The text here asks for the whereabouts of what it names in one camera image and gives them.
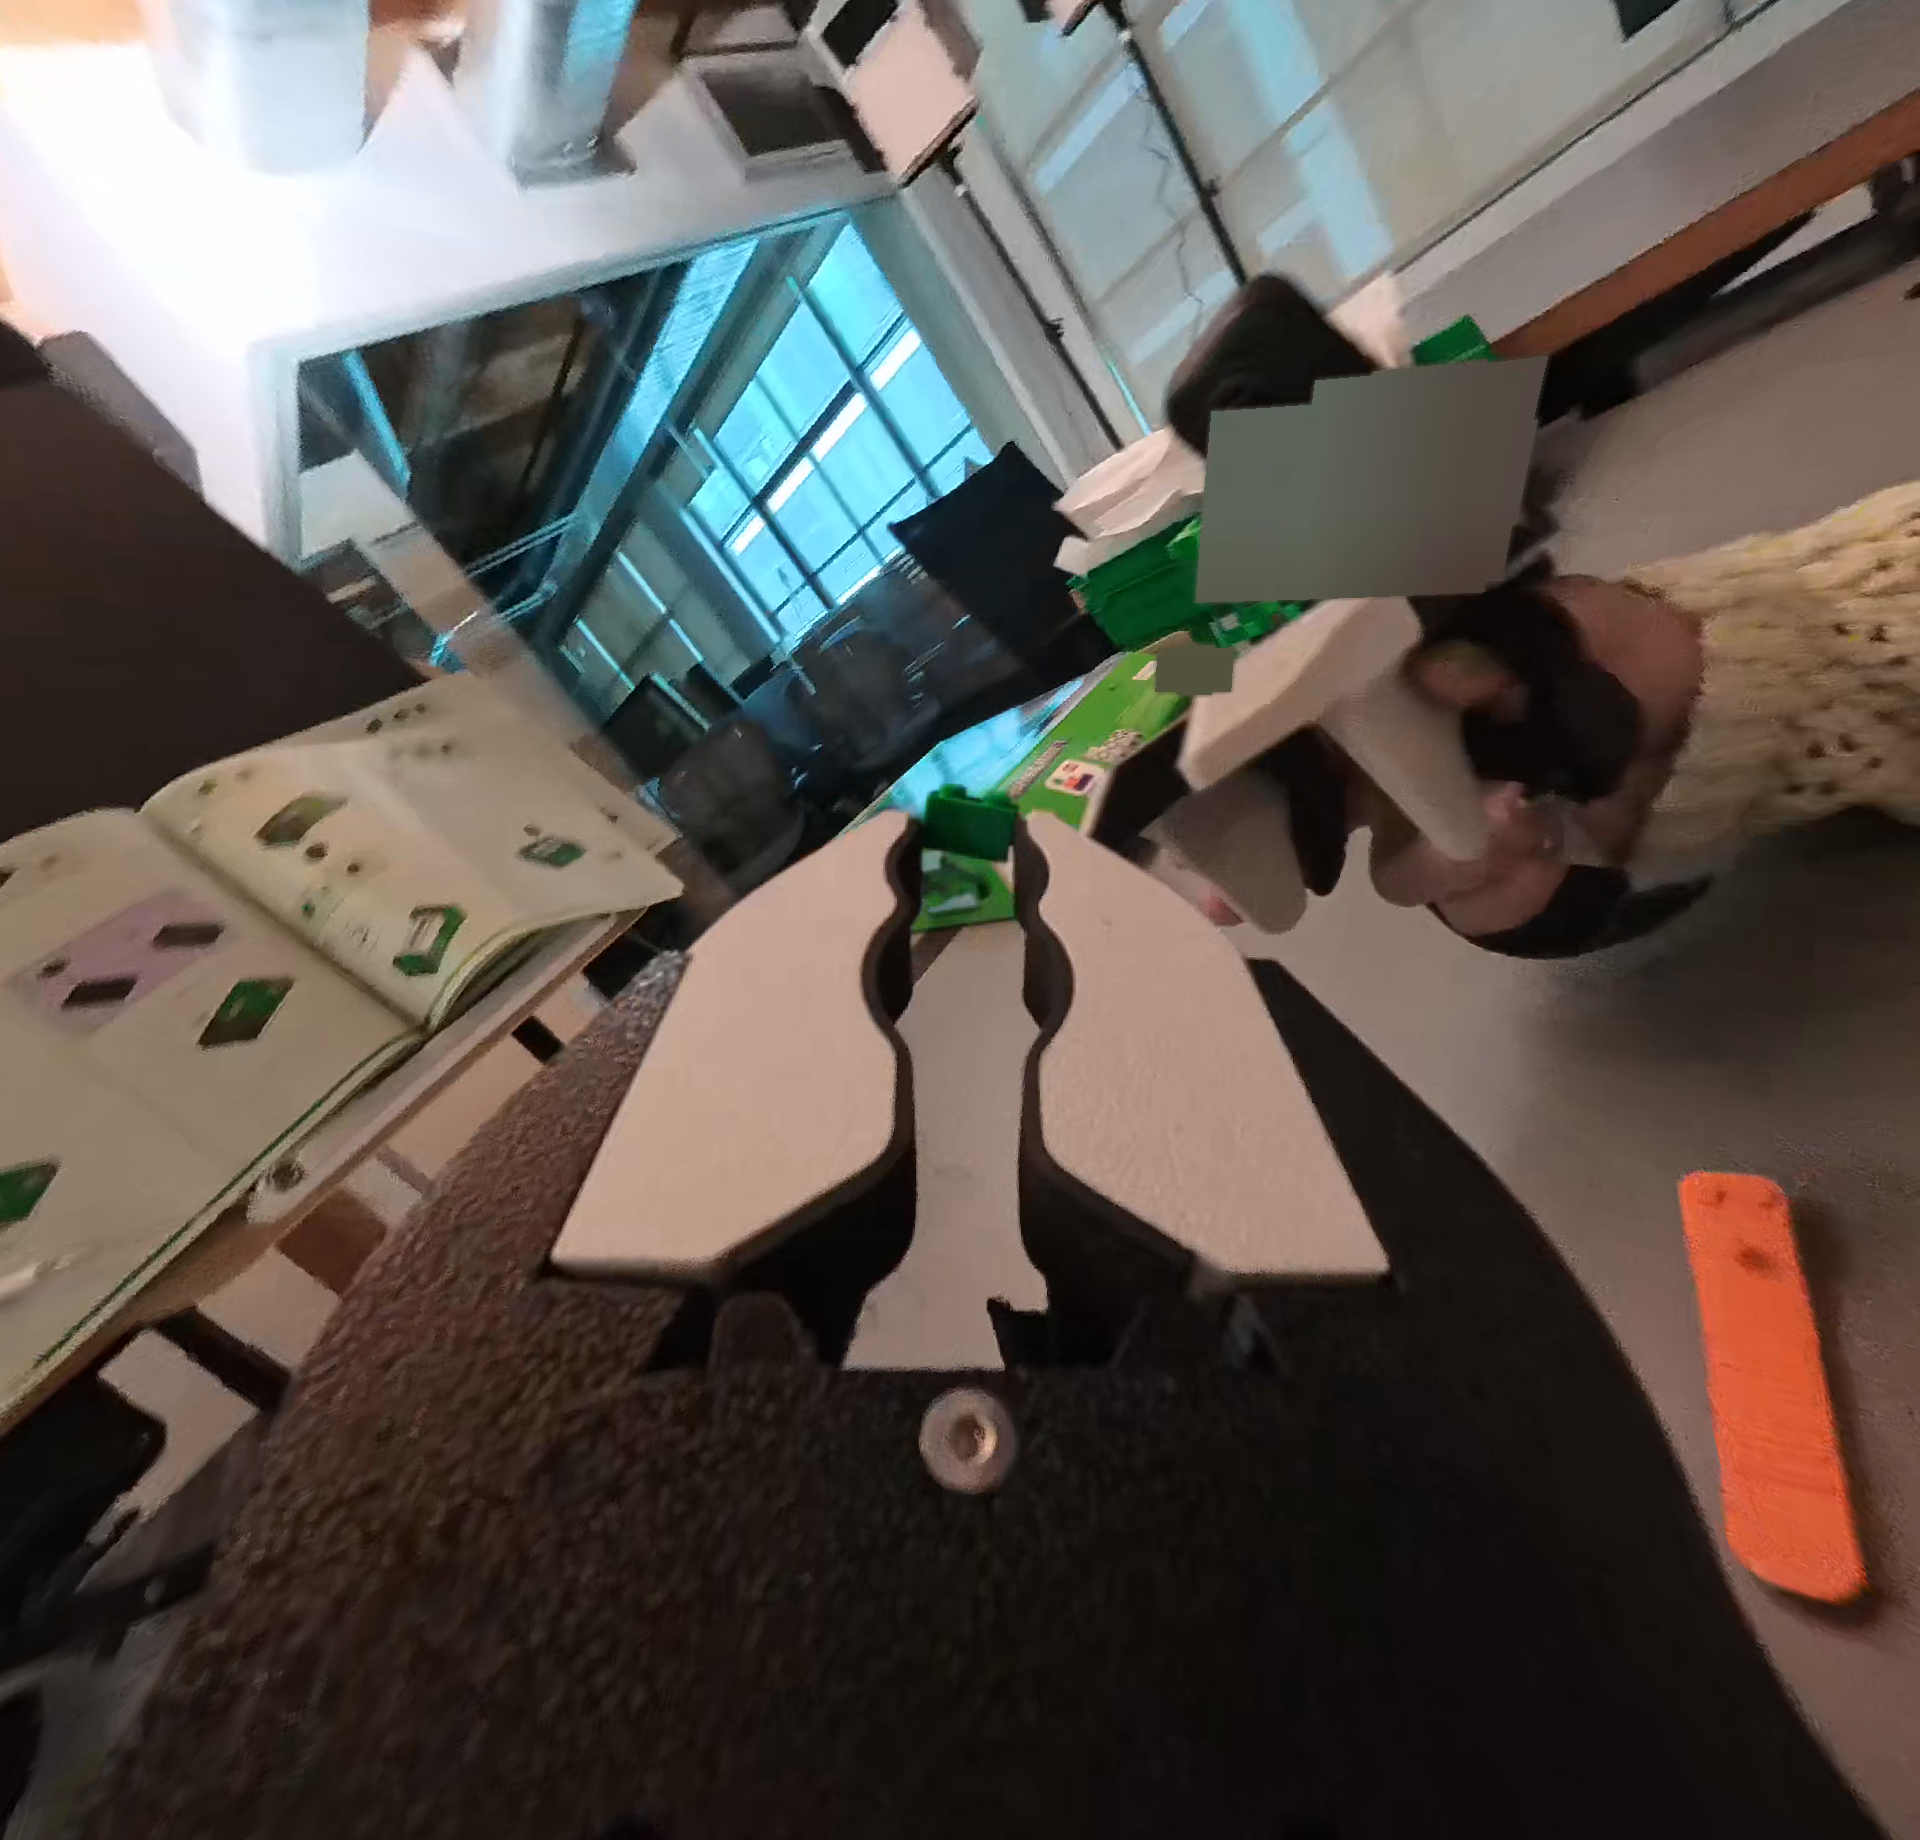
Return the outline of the silver air duct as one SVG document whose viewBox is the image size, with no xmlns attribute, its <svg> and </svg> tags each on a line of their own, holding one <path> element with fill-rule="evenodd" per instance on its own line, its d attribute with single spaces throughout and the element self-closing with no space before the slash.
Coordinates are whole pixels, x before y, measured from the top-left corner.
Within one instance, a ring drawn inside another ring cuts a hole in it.
<svg viewBox="0 0 1920 1840">
<path fill-rule="evenodd" d="M 135 0 L 175 123 L 247 173 L 324 173 L 369 126 L 371 0 Z"/>
<path fill-rule="evenodd" d="M 454 95 L 521 187 L 595 173 L 638 0 L 468 0 Z"/>
</svg>

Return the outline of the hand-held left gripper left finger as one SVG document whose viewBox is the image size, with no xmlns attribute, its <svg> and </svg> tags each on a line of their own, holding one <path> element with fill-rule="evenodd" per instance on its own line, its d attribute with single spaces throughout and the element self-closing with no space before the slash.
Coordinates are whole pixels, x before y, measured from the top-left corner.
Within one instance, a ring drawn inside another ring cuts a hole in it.
<svg viewBox="0 0 1920 1840">
<path fill-rule="evenodd" d="M 552 1248 L 565 1276 L 717 1282 L 910 1144 L 919 827 L 880 812 L 709 927 Z"/>
</svg>

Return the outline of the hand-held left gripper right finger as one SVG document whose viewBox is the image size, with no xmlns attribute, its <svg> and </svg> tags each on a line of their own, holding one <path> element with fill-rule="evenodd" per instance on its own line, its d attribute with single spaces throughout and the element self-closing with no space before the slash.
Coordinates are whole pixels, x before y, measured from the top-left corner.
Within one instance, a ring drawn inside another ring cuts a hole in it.
<svg viewBox="0 0 1920 1840">
<path fill-rule="evenodd" d="M 1056 1170 L 1191 1282 L 1375 1280 L 1387 1255 L 1245 960 L 1157 877 L 1026 818 L 1030 958 L 1065 965 L 1038 1025 Z"/>
</svg>

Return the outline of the small bright green lego brick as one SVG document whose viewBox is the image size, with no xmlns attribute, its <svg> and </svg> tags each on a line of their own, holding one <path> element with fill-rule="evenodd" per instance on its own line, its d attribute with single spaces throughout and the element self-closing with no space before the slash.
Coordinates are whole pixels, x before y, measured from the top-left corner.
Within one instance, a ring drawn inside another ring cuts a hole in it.
<svg viewBox="0 0 1920 1840">
<path fill-rule="evenodd" d="M 946 783 L 926 796 L 921 845 L 942 856 L 999 864 L 1010 859 L 1018 821 L 1010 798 Z"/>
</svg>

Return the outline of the lego instruction booklet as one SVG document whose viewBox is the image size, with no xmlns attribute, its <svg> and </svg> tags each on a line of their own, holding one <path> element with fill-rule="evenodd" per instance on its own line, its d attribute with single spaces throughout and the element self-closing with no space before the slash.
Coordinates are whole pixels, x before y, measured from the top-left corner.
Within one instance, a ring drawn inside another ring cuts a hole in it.
<svg viewBox="0 0 1920 1840">
<path fill-rule="evenodd" d="M 5 843 L 5 1411 L 674 832 L 440 675 Z"/>
</svg>

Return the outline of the orange brick separator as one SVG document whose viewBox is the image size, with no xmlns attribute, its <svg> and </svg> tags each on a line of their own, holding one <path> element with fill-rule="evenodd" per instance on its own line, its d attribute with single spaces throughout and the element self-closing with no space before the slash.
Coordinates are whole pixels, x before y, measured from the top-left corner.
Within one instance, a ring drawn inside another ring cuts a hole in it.
<svg viewBox="0 0 1920 1840">
<path fill-rule="evenodd" d="M 1727 1545 L 1779 1593 L 1857 1603 L 1868 1571 L 1788 1198 L 1758 1177 L 1695 1172 L 1679 1212 Z"/>
</svg>

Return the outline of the person's right hand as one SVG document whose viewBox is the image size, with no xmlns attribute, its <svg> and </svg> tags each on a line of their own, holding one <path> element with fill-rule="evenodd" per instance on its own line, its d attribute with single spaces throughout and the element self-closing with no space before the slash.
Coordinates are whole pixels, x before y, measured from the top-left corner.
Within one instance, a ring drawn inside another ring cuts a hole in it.
<svg viewBox="0 0 1920 1840">
<path fill-rule="evenodd" d="M 1443 605 L 1406 684 L 1459 718 L 1489 843 L 1412 891 L 1452 933 L 1505 958 L 1563 960 L 1645 937 L 1712 889 L 1642 847 L 1702 687 L 1692 615 L 1624 582 L 1537 563 Z"/>
</svg>

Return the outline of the person's right forearm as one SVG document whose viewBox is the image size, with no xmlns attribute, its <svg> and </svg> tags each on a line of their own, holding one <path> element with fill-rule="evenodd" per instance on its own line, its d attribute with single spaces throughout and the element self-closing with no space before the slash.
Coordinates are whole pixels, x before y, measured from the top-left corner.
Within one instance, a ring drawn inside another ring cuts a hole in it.
<svg viewBox="0 0 1920 1840">
<path fill-rule="evenodd" d="M 1918 823 L 1915 481 L 1624 579 L 1683 609 L 1702 644 L 1635 877 L 1702 877 L 1848 811 Z"/>
</svg>

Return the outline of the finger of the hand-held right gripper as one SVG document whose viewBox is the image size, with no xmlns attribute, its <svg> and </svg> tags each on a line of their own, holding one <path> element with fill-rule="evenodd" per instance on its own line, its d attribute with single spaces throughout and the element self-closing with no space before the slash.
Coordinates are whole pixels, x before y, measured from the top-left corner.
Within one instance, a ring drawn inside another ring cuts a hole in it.
<svg viewBox="0 0 1920 1840">
<path fill-rule="evenodd" d="M 1096 531 L 1083 531 L 1073 524 L 1062 504 L 1059 512 L 1066 526 L 1066 533 L 1055 554 L 1055 567 L 1070 577 L 1090 577 L 1094 572 L 1127 553 L 1172 539 L 1195 520 L 1199 504 L 1163 504 L 1136 526 Z"/>
<path fill-rule="evenodd" d="M 1136 439 L 1086 469 L 1059 499 L 1062 515 L 1151 515 L 1204 493 L 1204 454 L 1174 430 Z"/>
</svg>

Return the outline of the black office chair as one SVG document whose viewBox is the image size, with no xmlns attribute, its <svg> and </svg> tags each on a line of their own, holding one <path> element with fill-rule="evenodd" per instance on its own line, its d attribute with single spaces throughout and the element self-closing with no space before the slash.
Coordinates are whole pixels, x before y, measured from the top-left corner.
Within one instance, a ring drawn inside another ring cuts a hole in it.
<svg viewBox="0 0 1920 1840">
<path fill-rule="evenodd" d="M 1018 443 L 889 526 L 900 551 L 1034 677 L 1099 670 L 1114 644 L 1077 605 L 1056 559 L 1062 491 Z"/>
</svg>

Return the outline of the green lego box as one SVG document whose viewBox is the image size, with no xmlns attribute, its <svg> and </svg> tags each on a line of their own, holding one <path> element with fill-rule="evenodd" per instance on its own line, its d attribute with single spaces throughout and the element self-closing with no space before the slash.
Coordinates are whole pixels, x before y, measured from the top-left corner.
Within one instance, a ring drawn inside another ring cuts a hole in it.
<svg viewBox="0 0 1920 1840">
<path fill-rule="evenodd" d="M 966 728 L 907 766 L 861 816 L 923 818 L 942 796 L 1001 812 L 1052 815 L 1092 833 L 1120 815 L 1120 777 L 1180 742 L 1188 699 L 1159 684 L 1155 652 L 1120 652 L 1102 670 Z M 918 936 L 1016 919 L 1012 852 L 990 859 L 921 827 Z"/>
</svg>

